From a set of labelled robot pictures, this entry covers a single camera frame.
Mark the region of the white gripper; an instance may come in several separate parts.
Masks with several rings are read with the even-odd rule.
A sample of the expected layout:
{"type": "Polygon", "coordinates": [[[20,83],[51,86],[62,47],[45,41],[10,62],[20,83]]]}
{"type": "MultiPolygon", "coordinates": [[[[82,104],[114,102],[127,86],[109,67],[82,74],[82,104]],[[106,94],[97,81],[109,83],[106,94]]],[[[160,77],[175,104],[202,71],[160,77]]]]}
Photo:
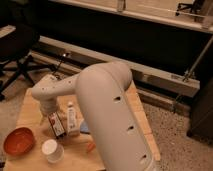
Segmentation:
{"type": "Polygon", "coordinates": [[[42,100],[40,102],[40,111],[43,116],[48,116],[59,109],[58,101],[53,99],[42,100]]]}

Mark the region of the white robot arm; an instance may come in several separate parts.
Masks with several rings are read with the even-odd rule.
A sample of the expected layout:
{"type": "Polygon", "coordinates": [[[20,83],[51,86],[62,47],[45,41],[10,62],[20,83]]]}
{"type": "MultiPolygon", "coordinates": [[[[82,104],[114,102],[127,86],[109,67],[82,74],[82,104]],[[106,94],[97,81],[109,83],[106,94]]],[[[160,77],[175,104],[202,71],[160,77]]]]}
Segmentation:
{"type": "Polygon", "coordinates": [[[33,88],[40,111],[57,111],[57,98],[74,94],[106,171],[157,171],[154,156],[125,91],[132,72],[121,61],[99,63],[58,80],[48,74],[33,88]]]}

